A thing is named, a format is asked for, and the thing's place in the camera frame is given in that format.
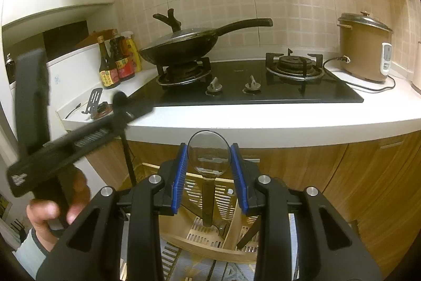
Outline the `person's left hand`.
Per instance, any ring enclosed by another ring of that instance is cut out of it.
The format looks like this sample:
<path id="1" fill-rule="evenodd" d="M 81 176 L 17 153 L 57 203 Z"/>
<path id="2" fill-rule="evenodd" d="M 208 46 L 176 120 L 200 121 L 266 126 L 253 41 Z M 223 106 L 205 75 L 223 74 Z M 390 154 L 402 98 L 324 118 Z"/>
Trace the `person's left hand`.
<path id="1" fill-rule="evenodd" d="M 71 176 L 73 177 L 73 198 L 66 213 L 68 224 L 75 221 L 80 212 L 89 203 L 91 196 L 91 191 L 83 172 L 75 167 Z M 51 232 L 48 221 L 59 217 L 61 214 L 59 206 L 50 200 L 33 199 L 26 207 L 26 214 L 41 246 L 50 252 L 56 245 L 58 238 Z"/>

